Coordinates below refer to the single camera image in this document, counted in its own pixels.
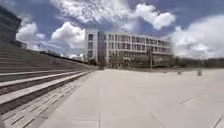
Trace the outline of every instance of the white building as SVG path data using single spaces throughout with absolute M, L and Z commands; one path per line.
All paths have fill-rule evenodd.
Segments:
M 96 60 L 108 67 L 132 66 L 136 58 L 152 56 L 153 65 L 168 65 L 173 56 L 172 43 L 146 35 L 134 35 L 124 32 L 101 32 L 86 30 L 85 59 Z

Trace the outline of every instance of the light pole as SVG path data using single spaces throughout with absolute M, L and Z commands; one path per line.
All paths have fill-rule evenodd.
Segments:
M 149 47 L 148 49 L 147 49 L 147 53 L 148 53 L 148 56 L 149 56 L 149 63 L 150 63 L 150 69 L 152 70 L 153 69 L 153 51 L 152 51 L 152 49 L 153 49 L 153 47 L 151 46 L 151 47 Z

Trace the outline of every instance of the building facade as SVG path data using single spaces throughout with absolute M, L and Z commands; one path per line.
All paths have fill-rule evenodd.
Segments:
M 13 13 L 0 6 L 0 43 L 15 40 L 21 20 Z
M 96 29 L 86 30 L 85 35 L 86 61 L 95 60 L 111 68 L 167 67 L 173 56 L 171 42 L 146 35 Z

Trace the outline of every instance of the bollard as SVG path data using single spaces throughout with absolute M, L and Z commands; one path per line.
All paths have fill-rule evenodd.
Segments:
M 182 75 L 182 72 L 177 72 L 178 75 Z
M 1 114 L 0 114 L 0 128 L 5 128 L 5 124 L 4 124 L 3 120 L 2 120 Z
M 199 71 L 197 72 L 197 75 L 198 75 L 198 76 L 202 76 L 202 71 L 199 70 Z

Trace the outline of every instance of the pavement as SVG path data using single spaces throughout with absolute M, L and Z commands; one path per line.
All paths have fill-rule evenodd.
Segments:
M 224 128 L 224 70 L 96 71 L 40 128 Z

